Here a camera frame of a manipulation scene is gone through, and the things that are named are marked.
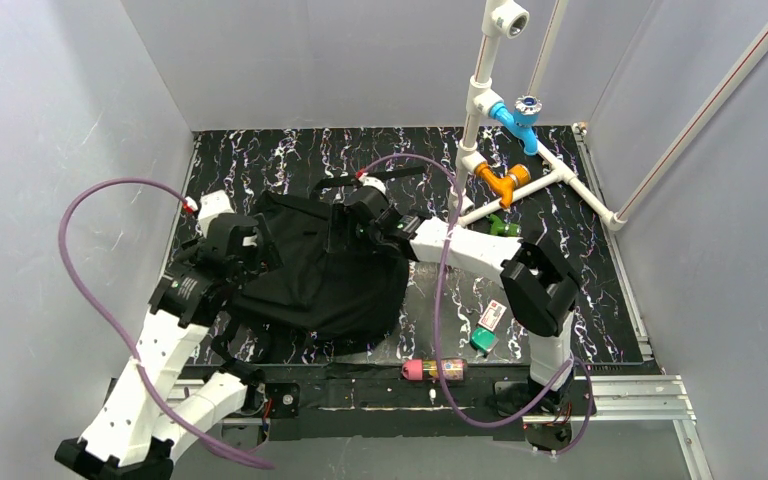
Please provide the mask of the black student backpack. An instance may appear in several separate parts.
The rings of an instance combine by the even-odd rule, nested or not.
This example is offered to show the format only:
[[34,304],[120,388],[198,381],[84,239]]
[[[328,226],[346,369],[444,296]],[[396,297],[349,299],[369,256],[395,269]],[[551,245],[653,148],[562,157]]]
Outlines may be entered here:
[[[419,167],[372,174],[381,180],[421,173]],[[407,259],[335,254],[328,246],[330,209],[359,189],[356,176],[323,178],[308,195],[263,192],[250,213],[262,215],[284,266],[250,281],[227,306],[224,331],[211,341],[222,360],[241,328],[249,330],[257,362],[298,351],[334,355],[373,350],[396,328],[409,277]]]

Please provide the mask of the pink pencil case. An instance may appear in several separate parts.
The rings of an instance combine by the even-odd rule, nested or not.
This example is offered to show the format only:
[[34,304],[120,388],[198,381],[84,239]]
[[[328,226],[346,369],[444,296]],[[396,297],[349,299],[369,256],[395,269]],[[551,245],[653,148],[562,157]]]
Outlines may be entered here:
[[463,381],[468,364],[460,358],[444,358],[440,361],[441,369],[435,360],[412,359],[401,366],[401,374],[408,381]]

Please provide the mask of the teal eraser block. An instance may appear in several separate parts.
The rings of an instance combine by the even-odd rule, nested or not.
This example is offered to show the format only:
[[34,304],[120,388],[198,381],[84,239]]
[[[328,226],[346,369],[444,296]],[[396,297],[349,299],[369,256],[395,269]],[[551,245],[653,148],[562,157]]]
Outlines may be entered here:
[[483,356],[487,356],[497,343],[497,336],[483,327],[477,327],[470,336],[471,346]]

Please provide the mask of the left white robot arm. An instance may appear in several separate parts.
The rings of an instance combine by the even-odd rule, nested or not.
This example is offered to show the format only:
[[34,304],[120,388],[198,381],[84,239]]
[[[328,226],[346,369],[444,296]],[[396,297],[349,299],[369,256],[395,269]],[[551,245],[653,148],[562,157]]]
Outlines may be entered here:
[[226,362],[181,403],[168,402],[231,294],[279,266],[264,219],[229,210],[200,214],[202,238],[162,274],[133,337],[77,273],[67,246],[75,211],[70,207],[59,225],[61,260],[79,292],[124,340],[129,358],[98,414],[81,434],[58,445],[55,461],[85,479],[168,479],[182,454],[200,441],[226,460],[272,469],[267,460],[208,433],[245,404],[253,381],[240,363]]

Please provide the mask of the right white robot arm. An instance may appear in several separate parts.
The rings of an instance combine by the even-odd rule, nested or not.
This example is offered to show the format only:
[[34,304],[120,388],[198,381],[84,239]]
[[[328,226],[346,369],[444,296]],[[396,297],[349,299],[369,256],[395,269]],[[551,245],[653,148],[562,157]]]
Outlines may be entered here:
[[572,321],[581,279],[548,239],[479,233],[427,213],[400,212],[374,187],[361,187],[330,209],[328,246],[454,267],[498,284],[529,340],[530,395],[559,410],[573,379]]

